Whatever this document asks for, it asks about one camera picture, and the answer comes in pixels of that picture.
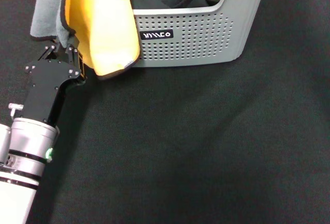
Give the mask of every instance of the yellow towel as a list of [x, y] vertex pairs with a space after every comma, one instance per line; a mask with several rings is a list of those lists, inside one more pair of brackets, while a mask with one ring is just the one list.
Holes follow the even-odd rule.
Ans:
[[76, 30], [84, 63], [101, 77], [137, 61], [139, 37], [129, 0], [65, 0], [65, 19]]

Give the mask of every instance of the black metal bracket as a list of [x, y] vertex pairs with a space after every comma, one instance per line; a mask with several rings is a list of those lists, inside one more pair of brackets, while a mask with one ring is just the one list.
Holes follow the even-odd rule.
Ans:
[[55, 41], [45, 47], [37, 61], [26, 65], [25, 72], [32, 76], [32, 84], [21, 117], [56, 126], [66, 91], [86, 80], [83, 58], [77, 46], [75, 37], [69, 40], [66, 48]]

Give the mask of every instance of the green led light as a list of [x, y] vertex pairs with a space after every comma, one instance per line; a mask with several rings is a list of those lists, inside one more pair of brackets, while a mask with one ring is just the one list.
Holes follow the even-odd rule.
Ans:
[[53, 149], [52, 148], [49, 148], [46, 152], [46, 159], [49, 159], [50, 157], [52, 157], [52, 151]]

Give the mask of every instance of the logo label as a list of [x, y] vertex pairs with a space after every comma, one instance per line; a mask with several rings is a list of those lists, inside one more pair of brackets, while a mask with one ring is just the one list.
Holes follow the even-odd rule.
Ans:
[[155, 40], [173, 38], [172, 29], [140, 31], [141, 40]]

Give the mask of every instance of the gray plastic basket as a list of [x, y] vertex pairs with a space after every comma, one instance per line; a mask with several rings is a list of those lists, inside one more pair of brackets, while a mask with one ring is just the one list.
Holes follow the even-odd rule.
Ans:
[[134, 10], [141, 48], [136, 67], [235, 60], [242, 54], [259, 3], [221, 0], [203, 8]]

